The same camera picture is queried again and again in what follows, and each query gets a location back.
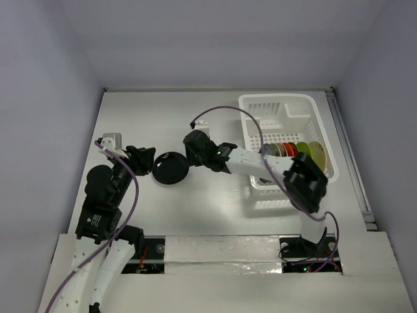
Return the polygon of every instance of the white panel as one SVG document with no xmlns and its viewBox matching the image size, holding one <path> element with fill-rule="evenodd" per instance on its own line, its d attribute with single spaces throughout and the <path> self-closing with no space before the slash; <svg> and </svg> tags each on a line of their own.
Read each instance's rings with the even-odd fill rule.
<svg viewBox="0 0 417 313">
<path fill-rule="evenodd" d="M 384 241 L 386 238 L 379 237 L 374 243 Z M 62 240 L 54 263 L 62 262 L 65 250 L 73 246 Z M 346 252 L 353 251 L 346 247 Z M 378 262 L 383 256 L 381 252 L 364 251 L 362 256 L 366 261 Z M 215 274 L 217 269 L 213 267 L 205 270 L 191 266 L 189 269 L 181 267 L 175 274 L 121 275 L 108 299 L 106 312 L 136 313 L 138 308 L 150 313 L 413 312 L 398 270 L 362 275 L 234 275 L 243 274 L 243 271 L 231 275 L 230 271 Z M 44 311 L 46 299 L 49 299 L 53 286 L 59 285 L 60 272 L 65 270 L 53 264 L 39 313 Z"/>
<path fill-rule="evenodd" d="M 0 311 L 34 312 L 102 89 L 58 1 L 0 1 Z"/>
<path fill-rule="evenodd" d="M 61 2 L 108 87 L 328 87 L 385 0 Z"/>
<path fill-rule="evenodd" d="M 417 309 L 417 1 L 389 1 L 337 88 L 375 220 Z"/>
</svg>

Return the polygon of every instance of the orange plate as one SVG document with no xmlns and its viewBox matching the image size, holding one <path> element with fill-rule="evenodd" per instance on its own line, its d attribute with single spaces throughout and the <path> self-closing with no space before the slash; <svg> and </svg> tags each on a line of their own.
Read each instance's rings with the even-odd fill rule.
<svg viewBox="0 0 417 313">
<path fill-rule="evenodd" d="M 293 151 L 293 148 L 291 148 L 291 145 L 287 142 L 283 142 L 282 144 L 284 145 L 285 150 L 287 150 L 287 156 L 288 157 L 295 157 L 294 151 Z"/>
<path fill-rule="evenodd" d="M 293 143 L 293 142 L 289 142 L 288 144 L 291 146 L 291 148 L 293 148 L 294 157 L 295 157 L 298 153 L 298 148 L 297 148 L 296 144 Z"/>
</svg>

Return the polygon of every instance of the white table surface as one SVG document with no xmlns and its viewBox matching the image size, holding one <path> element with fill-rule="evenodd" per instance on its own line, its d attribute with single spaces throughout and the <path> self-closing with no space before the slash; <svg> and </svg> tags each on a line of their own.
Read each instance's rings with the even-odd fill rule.
<svg viewBox="0 0 417 313">
<path fill-rule="evenodd" d="M 217 105 L 238 106 L 242 92 L 187 93 L 105 93 L 87 157 L 68 235 L 61 235 L 39 312 L 44 312 L 51 295 L 69 273 L 74 231 L 84 201 L 85 176 L 98 164 L 108 164 L 93 147 L 105 132 L 121 132 L 124 145 L 155 147 L 157 155 L 166 151 L 183 153 L 183 137 L 189 122 L 199 112 Z M 412 307 L 397 267 L 388 238 L 383 232 L 367 232 L 332 116 L 323 92 L 305 92 L 313 97 L 339 168 L 339 178 L 328 186 L 323 209 L 337 216 L 340 224 L 339 254 L 343 275 L 251 274 L 225 275 L 221 271 L 199 272 L 172 268 L 163 275 L 121 275 L 105 313 L 144 312 L 338 312 L 411 313 Z M 212 112 L 205 117 L 212 139 L 218 143 L 243 145 L 239 114 Z M 152 176 L 139 178 L 141 194 L 130 224 L 145 230 L 145 235 L 275 235 L 298 233 L 300 224 L 294 209 L 256 209 L 257 201 L 247 197 L 249 178 L 213 173 L 192 168 L 176 186 L 157 185 Z M 121 205 L 126 216 L 133 199 L 133 188 Z M 192 237 L 174 242 L 193 241 Z M 216 240 L 203 240 L 216 245 Z M 231 252 L 239 258 L 256 260 L 255 249 L 245 253 L 246 245 L 223 256 L 196 254 L 198 249 L 176 244 L 166 247 L 170 259 L 184 262 L 210 262 Z M 206 252 L 215 246 L 201 248 Z M 267 261 L 274 261 L 267 250 Z"/>
<path fill-rule="evenodd" d="M 120 132 L 123 145 L 155 147 L 156 156 L 166 151 L 184 152 L 182 140 L 190 121 L 207 108 L 238 106 L 243 92 L 105 93 L 98 114 L 91 148 L 85 164 L 69 233 L 78 223 L 85 199 L 88 171 L 98 164 L 109 164 L 93 145 L 106 132 Z M 339 178 L 329 184 L 322 210 L 333 211 L 341 231 L 365 233 L 359 204 L 352 187 L 338 135 L 324 92 L 306 92 L 313 97 L 324 123 L 339 168 Z M 243 146 L 240 115 L 233 110 L 218 110 L 204 116 L 212 140 Z M 143 228 L 145 235 L 271 235 L 300 232 L 295 209 L 260 208 L 264 201 L 250 196 L 248 176 L 214 173 L 204 167 L 190 168 L 183 182 L 159 185 L 152 175 L 139 177 L 139 204 L 130 224 Z M 134 196 L 130 186 L 121 204 L 126 216 Z"/>
</svg>

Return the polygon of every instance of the white enclosure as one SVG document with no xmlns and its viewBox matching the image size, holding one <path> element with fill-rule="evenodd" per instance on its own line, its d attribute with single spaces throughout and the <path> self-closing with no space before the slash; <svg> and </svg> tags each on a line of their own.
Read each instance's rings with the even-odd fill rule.
<svg viewBox="0 0 417 313">
<path fill-rule="evenodd" d="M 416 150 L 412 144 L 415 101 L 411 93 L 417 75 L 416 15 L 417 4 L 413 0 L 2 1 L 1 311 L 37 312 L 58 236 L 68 232 L 61 236 L 56 254 L 64 266 L 63 256 L 71 249 L 71 233 L 82 200 L 85 170 L 97 162 L 97 159 L 92 161 L 91 140 L 92 136 L 101 135 L 98 130 L 123 128 L 124 144 L 142 147 L 155 143 L 160 145 L 158 152 L 163 152 L 170 145 L 167 132 L 180 135 L 188 130 L 187 124 L 180 129 L 188 120 L 187 114 L 199 113 L 198 110 L 219 102 L 238 106 L 239 96 L 259 93 L 304 94 L 316 102 L 319 114 L 314 102 L 297 107 L 296 112 L 291 111 L 294 106 L 279 106 L 279 113 L 270 107 L 280 117 L 272 118 L 273 126 L 266 125 L 269 121 L 263 123 L 264 130 L 268 133 L 269 128 L 268 134 L 284 135 L 283 138 L 285 134 L 290 139 L 291 134 L 297 134 L 300 141 L 314 136 L 323 141 L 328 153 L 326 174 L 330 179 L 329 193 L 323 203 L 339 211 L 338 216 L 343 220 L 341 246 L 349 243 L 353 246 L 353 250 L 345 250 L 342 255 L 345 272 L 357 270 L 350 272 L 349 284 L 332 275 L 308 280 L 286 276 L 279 282 L 273 281 L 274 277 L 222 280 L 206 275 L 204 284 L 200 284 L 195 277 L 180 275 L 184 269 L 177 268 L 178 275 L 172 275 L 173 280 L 169 275 L 156 280 L 147 277 L 149 289 L 140 296 L 132 291 L 138 286 L 138 277 L 130 279 L 124 275 L 115 290 L 119 298 L 110 307 L 116 312 L 120 303 L 125 302 L 132 305 L 127 311 L 135 310 L 155 294 L 153 290 L 160 290 L 165 294 L 165 301 L 153 302 L 154 306 L 147 307 L 149 312 L 151 308 L 156 312 L 168 309 L 180 312 L 183 301 L 175 299 L 185 299 L 188 294 L 194 298 L 186 309 L 201 303 L 202 312 L 221 309 L 275 312 L 277 299 L 282 304 L 279 308 L 288 312 L 302 312 L 308 305 L 317 311 L 336 312 L 355 303 L 353 297 L 359 307 L 376 312 L 383 309 L 406 312 L 410 306 L 396 258 L 417 308 L 416 253 L 410 248 L 417 239 L 414 209 L 417 173 L 413 167 Z M 134 93 L 113 93 L 120 89 L 159 91 L 161 98 L 155 100 L 147 96 L 150 93 L 138 98 L 131 98 Z M 336 90 L 336 98 L 329 97 L 327 107 L 325 102 L 317 100 L 326 98 L 324 90 Z M 173 92 L 171 100 L 164 100 L 168 97 L 164 91 Z M 225 96 L 227 92 L 235 94 Z M 101 110 L 107 113 L 97 116 L 103 94 Z M 112 98 L 115 95 L 119 95 L 117 99 Z M 171 125 L 173 129 L 158 130 L 146 119 L 142 126 L 135 124 L 135 115 L 123 110 L 135 111 L 138 107 L 145 113 L 158 108 L 172 113 L 176 118 L 167 120 L 164 127 Z M 130 124 L 120 126 L 123 119 L 128 119 Z M 253 145 L 250 141 L 250 136 L 256 136 L 251 133 L 251 125 L 247 125 L 245 141 L 238 114 L 220 114 L 219 120 L 213 119 L 212 123 L 216 141 L 238 142 L 248 149 L 258 149 L 255 141 Z M 289 132 L 288 127 L 295 128 Z M 149 188 L 155 191 L 151 178 L 147 178 L 145 191 Z M 258 191 L 271 192 L 270 196 L 274 197 L 278 191 L 273 185 L 231 178 L 224 178 L 216 185 L 214 176 L 205 183 L 194 179 L 183 188 L 201 187 L 192 202 L 196 207 L 201 206 L 199 213 L 189 207 L 167 214 L 162 205 L 169 202 L 169 196 L 181 198 L 174 189 L 167 188 L 163 197 L 142 195 L 142 205 L 153 203 L 154 209 L 148 207 L 139 213 L 137 223 L 145 223 L 148 234 L 152 235 L 162 235 L 160 230 L 164 230 L 164 235 L 178 236 L 271 235 L 298 230 L 298 219 L 291 207 L 277 210 L 274 204 L 260 205 L 258 198 L 251 203 L 240 190 L 256 187 Z M 225 202 L 210 197 L 205 190 L 206 187 L 219 190 L 229 183 L 233 197 L 224 192 L 220 200 Z M 332 193 L 342 186 L 344 193 Z M 208 204 L 201 205 L 198 202 L 201 197 Z M 217 208 L 216 214 L 203 210 L 213 207 Z M 349 215 L 352 208 L 357 211 Z M 372 225 L 375 215 L 379 232 L 366 232 L 362 214 Z M 181 224 L 183 220 L 193 219 L 197 221 L 195 224 Z M 380 262 L 363 260 L 359 255 L 364 251 L 380 255 Z M 59 269 L 54 263 L 45 289 L 48 295 L 53 291 L 53 284 L 62 278 Z M 366 275 L 369 280 L 362 280 L 366 292 L 358 295 L 355 288 L 361 284 L 360 277 Z M 326 282 L 334 287 L 328 288 L 332 289 L 328 298 L 335 301 L 324 307 L 314 306 L 311 300 L 319 299 L 320 293 L 313 289 L 317 284 L 328 287 Z M 215 286 L 223 288 L 219 289 L 221 299 L 212 293 Z M 270 287 L 268 292 L 279 291 L 278 295 L 263 293 L 264 286 Z M 311 286 L 302 301 L 289 292 L 298 290 L 299 286 Z M 199 292 L 214 298 L 202 299 Z M 352 297 L 343 300 L 343 294 Z M 250 297 L 255 298 L 254 302 L 246 302 Z M 391 306 L 398 301 L 402 306 Z"/>
</svg>

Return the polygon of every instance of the green plate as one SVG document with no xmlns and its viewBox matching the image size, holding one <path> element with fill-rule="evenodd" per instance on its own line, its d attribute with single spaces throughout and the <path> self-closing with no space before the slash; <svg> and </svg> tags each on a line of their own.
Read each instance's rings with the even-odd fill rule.
<svg viewBox="0 0 417 313">
<path fill-rule="evenodd" d="M 297 144 L 298 152 L 304 152 L 309 157 L 311 157 L 311 148 L 306 142 L 299 142 Z"/>
</svg>

